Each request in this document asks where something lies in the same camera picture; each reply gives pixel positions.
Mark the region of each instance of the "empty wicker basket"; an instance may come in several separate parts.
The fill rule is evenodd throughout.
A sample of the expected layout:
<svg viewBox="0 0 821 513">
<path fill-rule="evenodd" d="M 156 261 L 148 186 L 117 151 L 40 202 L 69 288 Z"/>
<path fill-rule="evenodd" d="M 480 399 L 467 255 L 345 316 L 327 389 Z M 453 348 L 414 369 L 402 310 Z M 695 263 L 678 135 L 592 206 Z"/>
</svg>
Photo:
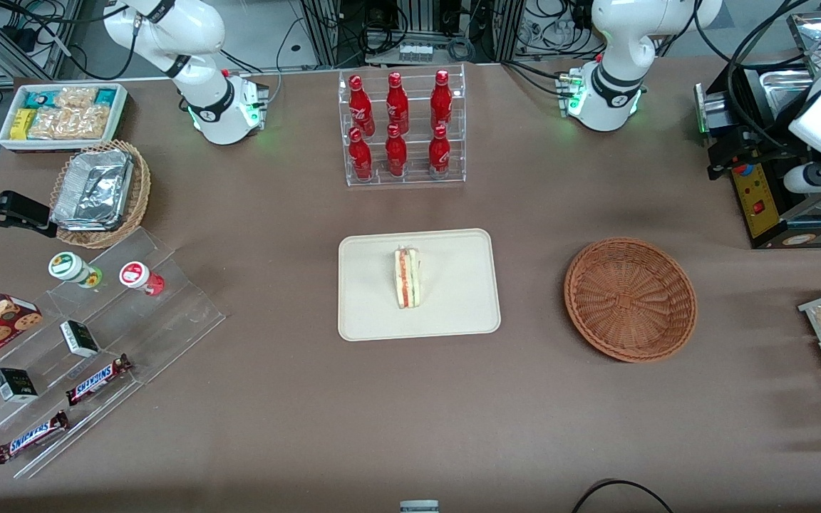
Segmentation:
<svg viewBox="0 0 821 513">
<path fill-rule="evenodd" d="M 593 347 L 622 361 L 659 361 L 693 335 L 693 284 L 668 254 L 634 238 L 590 244 L 563 283 L 566 309 Z"/>
</svg>

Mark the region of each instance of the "sandwich slice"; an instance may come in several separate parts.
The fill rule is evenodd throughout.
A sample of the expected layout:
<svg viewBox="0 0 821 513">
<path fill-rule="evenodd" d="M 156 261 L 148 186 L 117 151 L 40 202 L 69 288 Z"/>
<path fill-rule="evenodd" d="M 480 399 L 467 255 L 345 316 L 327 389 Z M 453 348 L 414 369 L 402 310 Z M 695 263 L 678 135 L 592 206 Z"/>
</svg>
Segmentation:
<svg viewBox="0 0 821 513">
<path fill-rule="evenodd" d="M 395 286 L 398 292 L 398 306 L 414 309 L 420 306 L 420 261 L 417 250 L 402 247 L 395 251 Z"/>
</svg>

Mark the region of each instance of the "table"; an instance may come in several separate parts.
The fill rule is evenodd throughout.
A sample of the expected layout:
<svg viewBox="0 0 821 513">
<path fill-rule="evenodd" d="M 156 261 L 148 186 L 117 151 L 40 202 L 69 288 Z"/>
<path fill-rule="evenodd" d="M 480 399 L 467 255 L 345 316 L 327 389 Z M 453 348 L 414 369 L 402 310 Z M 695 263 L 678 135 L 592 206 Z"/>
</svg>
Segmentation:
<svg viewBox="0 0 821 513">
<path fill-rule="evenodd" d="M 0 467 L 0 511 L 568 511 L 605 477 L 683 512 L 821 511 L 821 354 L 795 308 L 821 296 L 821 250 L 749 250 L 729 182 L 708 181 L 693 84 L 720 69 L 661 59 L 626 127 L 591 133 L 469 66 L 468 182 L 413 191 L 346 188 L 336 73 L 287 75 L 267 130 L 230 147 L 170 81 L 127 82 L 144 224 L 230 317 L 37 477 Z M 0 190 L 46 200 L 65 159 L 3 152 Z M 492 236 L 498 331 L 339 338 L 344 237 L 466 227 Z M 610 360 L 564 314 L 569 260 L 612 236 L 693 280 L 698 327 L 671 360 Z M 65 248 L 0 230 L 0 292 L 54 286 Z M 657 511 L 610 488 L 582 511 L 630 507 Z"/>
</svg>

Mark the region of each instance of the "clear acrylic bottle rack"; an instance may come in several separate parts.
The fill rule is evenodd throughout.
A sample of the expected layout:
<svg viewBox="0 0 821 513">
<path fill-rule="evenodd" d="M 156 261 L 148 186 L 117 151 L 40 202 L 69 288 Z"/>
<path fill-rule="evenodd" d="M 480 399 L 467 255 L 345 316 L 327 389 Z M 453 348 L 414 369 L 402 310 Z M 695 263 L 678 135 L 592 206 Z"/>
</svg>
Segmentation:
<svg viewBox="0 0 821 513">
<path fill-rule="evenodd" d="M 452 90 L 452 122 L 448 126 L 446 138 L 452 145 L 449 153 L 449 172 L 446 178 L 433 179 L 430 176 L 430 141 L 433 140 L 433 127 L 430 126 L 430 95 L 436 84 L 436 71 L 445 69 L 449 72 L 449 88 Z M 398 71 L 404 91 L 408 94 L 410 105 L 410 131 L 404 134 L 408 146 L 408 169 L 402 178 L 396 178 L 388 172 L 385 153 L 385 142 L 388 140 L 388 113 L 385 98 L 388 96 L 388 73 Z M 348 130 L 353 126 L 351 119 L 351 88 L 348 80 L 351 75 L 363 79 L 363 88 L 372 101 L 372 118 L 376 123 L 376 132 L 366 138 L 372 152 L 372 180 L 361 182 L 351 165 L 348 146 Z M 452 182 L 464 182 L 467 177 L 466 153 L 466 111 L 465 111 L 465 67 L 463 65 L 444 67 L 407 67 L 392 69 L 359 69 L 339 74 L 338 104 L 341 121 L 341 143 L 344 147 L 344 169 L 348 186 L 376 185 L 444 185 Z"/>
<path fill-rule="evenodd" d="M 31 403 L 8 403 L 0 396 L 0 445 L 65 410 L 71 429 L 20 452 L 6 467 L 14 477 L 33 477 L 131 394 L 151 382 L 224 319 L 202 289 L 193 285 L 172 250 L 138 228 L 123 242 L 91 260 L 103 280 L 94 289 L 63 282 L 35 300 L 43 321 L 0 350 L 0 367 L 23 369 L 39 394 Z M 121 267 L 143 262 L 163 276 L 166 286 L 146 296 L 118 282 Z M 100 353 L 81 358 L 68 350 L 59 325 L 73 319 L 88 326 Z M 133 369 L 97 393 L 68 406 L 66 391 L 126 353 Z"/>
</svg>

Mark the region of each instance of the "snickers bar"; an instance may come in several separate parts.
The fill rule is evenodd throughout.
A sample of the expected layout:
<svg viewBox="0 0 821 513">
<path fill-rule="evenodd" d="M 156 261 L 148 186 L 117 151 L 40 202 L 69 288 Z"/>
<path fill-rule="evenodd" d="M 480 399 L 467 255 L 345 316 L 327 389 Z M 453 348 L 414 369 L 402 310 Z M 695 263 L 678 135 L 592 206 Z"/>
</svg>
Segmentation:
<svg viewBox="0 0 821 513">
<path fill-rule="evenodd" d="M 94 374 L 94 376 L 89 377 L 77 387 L 74 387 L 66 392 L 66 396 L 68 396 L 68 405 L 77 405 L 79 400 L 94 394 L 94 392 L 100 390 L 100 388 L 102 388 L 105 384 L 116 379 L 121 373 L 124 373 L 128 369 L 131 369 L 131 362 L 128 361 L 128 357 L 123 353 L 123 356 L 111 361 L 110 365 L 107 365 L 98 371 L 98 373 Z"/>
<path fill-rule="evenodd" d="M 37 444 L 37 442 L 42 441 L 49 435 L 58 431 L 68 431 L 69 428 L 71 428 L 71 426 L 68 425 L 66 413 L 62 411 L 56 413 L 56 416 L 49 419 L 48 422 L 41 423 L 41 425 L 36 426 L 34 429 L 25 432 L 25 434 L 12 440 L 11 444 L 0 445 L 0 465 L 16 457 L 20 451 Z"/>
</svg>

